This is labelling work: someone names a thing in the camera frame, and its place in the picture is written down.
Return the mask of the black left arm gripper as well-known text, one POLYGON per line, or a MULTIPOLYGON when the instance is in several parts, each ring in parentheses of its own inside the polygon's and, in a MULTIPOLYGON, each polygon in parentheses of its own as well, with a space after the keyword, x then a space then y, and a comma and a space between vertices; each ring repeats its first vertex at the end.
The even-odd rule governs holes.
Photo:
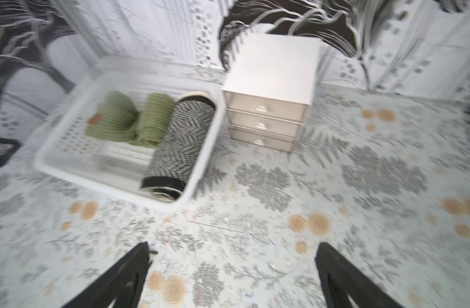
POLYGON ((21 145, 18 140, 0 137, 0 168, 10 160, 21 145))

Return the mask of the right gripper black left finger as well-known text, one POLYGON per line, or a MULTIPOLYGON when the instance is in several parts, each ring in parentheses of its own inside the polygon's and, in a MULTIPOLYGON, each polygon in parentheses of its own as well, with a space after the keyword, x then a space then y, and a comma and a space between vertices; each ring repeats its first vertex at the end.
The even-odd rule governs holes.
POLYGON ((137 244, 64 307, 138 307, 151 255, 147 242, 137 244))

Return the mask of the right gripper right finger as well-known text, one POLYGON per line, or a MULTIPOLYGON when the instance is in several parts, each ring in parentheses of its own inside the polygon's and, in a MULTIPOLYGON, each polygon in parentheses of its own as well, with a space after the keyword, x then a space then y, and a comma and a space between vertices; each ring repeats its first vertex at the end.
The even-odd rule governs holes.
POLYGON ((401 307, 330 244, 320 243, 314 260, 328 307, 401 307))

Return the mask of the white plastic perforated basket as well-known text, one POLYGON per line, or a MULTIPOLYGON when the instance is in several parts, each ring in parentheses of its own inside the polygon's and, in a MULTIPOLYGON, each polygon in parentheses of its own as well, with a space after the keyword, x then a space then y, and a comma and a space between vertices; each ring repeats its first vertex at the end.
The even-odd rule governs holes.
POLYGON ((82 80, 67 100, 70 108, 36 154, 34 165, 38 171, 153 210, 170 212, 189 203, 207 170, 220 128, 225 122, 226 104, 220 84, 112 71, 92 80, 82 80), (111 91, 127 95, 137 109, 142 109, 146 97, 154 92, 173 98, 190 91, 204 91, 211 96, 216 106, 214 118, 187 186, 178 200, 156 200, 141 190, 141 180, 154 154, 153 149, 99 141, 85 135, 87 121, 111 91))

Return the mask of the black white patterned knit scarf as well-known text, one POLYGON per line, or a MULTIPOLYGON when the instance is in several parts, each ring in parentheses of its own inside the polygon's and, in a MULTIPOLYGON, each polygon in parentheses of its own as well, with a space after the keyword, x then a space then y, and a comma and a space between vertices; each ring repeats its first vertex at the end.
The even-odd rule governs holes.
POLYGON ((211 95, 204 91, 188 92, 177 100, 166 135, 141 181, 142 191, 168 201, 183 195, 215 111, 211 95))

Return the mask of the green knit scarf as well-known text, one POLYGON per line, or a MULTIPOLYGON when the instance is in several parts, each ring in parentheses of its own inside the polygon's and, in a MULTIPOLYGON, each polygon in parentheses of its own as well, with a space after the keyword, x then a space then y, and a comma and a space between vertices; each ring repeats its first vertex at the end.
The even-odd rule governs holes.
POLYGON ((136 137, 129 144, 156 148, 166 135, 174 107, 172 97, 161 93, 149 94, 137 120, 136 137))
POLYGON ((88 120, 85 135, 101 141, 133 141, 138 118, 139 111, 128 96, 119 91, 110 91, 88 120))

